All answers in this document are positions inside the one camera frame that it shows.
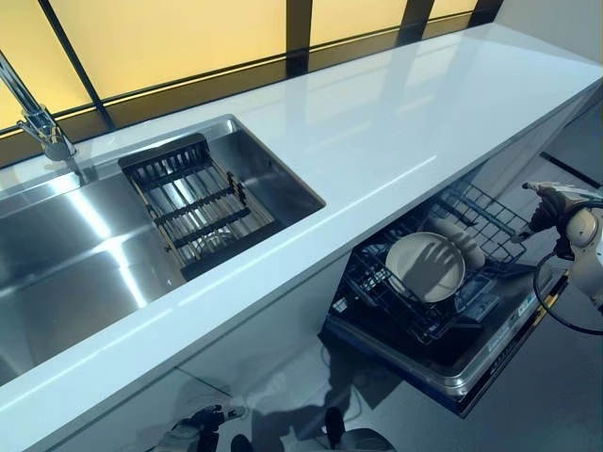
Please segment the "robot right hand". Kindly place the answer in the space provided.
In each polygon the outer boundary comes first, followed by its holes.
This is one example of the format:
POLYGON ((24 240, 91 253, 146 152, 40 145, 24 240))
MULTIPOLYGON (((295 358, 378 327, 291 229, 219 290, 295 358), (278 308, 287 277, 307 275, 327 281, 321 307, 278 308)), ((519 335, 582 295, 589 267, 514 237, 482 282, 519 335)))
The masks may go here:
POLYGON ((516 232, 512 241, 521 243, 555 227, 560 235, 554 248, 555 255, 563 260, 573 261, 575 255, 566 232, 570 219, 581 209, 602 207, 602 194, 555 182, 525 182, 522 188, 534 191, 540 202, 530 221, 516 232))

